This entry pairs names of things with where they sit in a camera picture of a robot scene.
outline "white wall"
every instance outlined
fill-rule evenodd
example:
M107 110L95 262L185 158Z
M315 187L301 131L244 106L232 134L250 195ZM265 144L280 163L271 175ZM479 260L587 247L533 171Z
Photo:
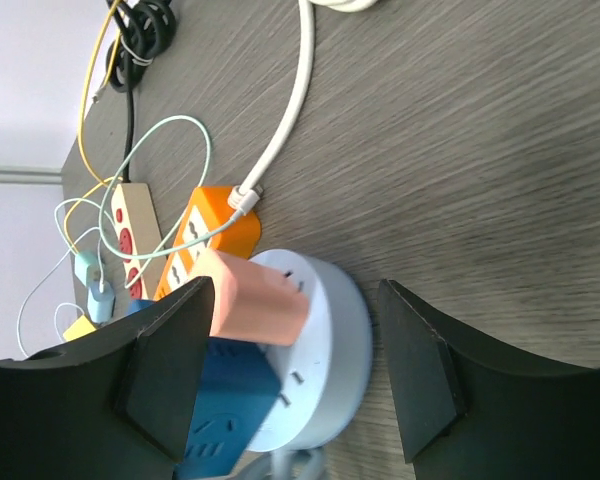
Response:
M16 340L20 304L66 251L53 221L62 199L59 186L0 185L0 359L23 358ZM71 275L67 259L29 302L22 336L30 354L60 343L53 313L59 303L75 301ZM64 331L75 310L63 309L59 318Z
M104 1L0 0L0 165L62 167L106 12ZM110 30L94 88L104 76Z

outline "gray wood surface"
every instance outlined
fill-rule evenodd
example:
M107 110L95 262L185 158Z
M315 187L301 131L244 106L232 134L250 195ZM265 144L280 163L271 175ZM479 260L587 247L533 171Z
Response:
M599 366L600 1L381 0L316 17L313 80L263 182L258 250L340 265L372 311L379 280L393 278L502 340ZM174 44L138 94L139 134L167 115L198 116L214 140L210 183L238 183L282 116L298 41L293 0L184 2ZM124 96L107 91L86 129L94 165L113 174ZM134 160L163 233L203 156L182 123ZM76 148L63 175L67 197L92 185ZM80 212L74 235L95 219ZM413 478L374 330L364 404L328 448L336 480Z

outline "black cable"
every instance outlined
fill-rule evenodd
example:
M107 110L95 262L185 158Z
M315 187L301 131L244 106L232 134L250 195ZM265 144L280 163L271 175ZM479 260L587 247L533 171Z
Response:
M111 8L113 0L106 0ZM118 4L118 10L113 18L120 29L124 44L138 57L145 60L153 60L164 52L176 33L176 17L169 7L171 0L140 0L133 8L126 2ZM120 10L128 24L125 24ZM127 97L127 136L124 147L124 158L129 155L133 148L133 137L135 131L135 106L133 89L138 86L147 65L140 65L125 47L119 45L113 52L113 43L107 52L107 65L114 55L113 70L109 78L111 87ZM129 164L122 171L122 181L129 183Z

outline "orange and white power strip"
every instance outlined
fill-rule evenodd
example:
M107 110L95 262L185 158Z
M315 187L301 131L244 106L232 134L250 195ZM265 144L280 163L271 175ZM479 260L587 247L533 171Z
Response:
M160 228L146 183L123 183L111 196L111 211L120 251L127 254L151 253L161 242ZM124 260L127 282L136 277L146 260ZM165 267L164 257L154 258L142 278L129 288L132 299L152 300Z
M193 190L180 228L173 241L177 247L224 225L235 211L227 200L232 187L197 187ZM213 248L237 257L249 258L260 240L260 221L251 211L224 232L206 242L172 253L162 273L154 300L160 300L184 285L193 264L205 248Z

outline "light blue plug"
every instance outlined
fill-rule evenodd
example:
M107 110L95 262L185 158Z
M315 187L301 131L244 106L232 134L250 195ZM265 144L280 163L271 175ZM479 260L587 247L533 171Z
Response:
M77 253L73 273L85 287L99 280L102 272L98 266L98 258L92 252Z
M103 324L111 320L115 301L116 296L109 282L104 282L102 292L100 291L100 282L91 282L87 296L87 311L91 321L96 324Z

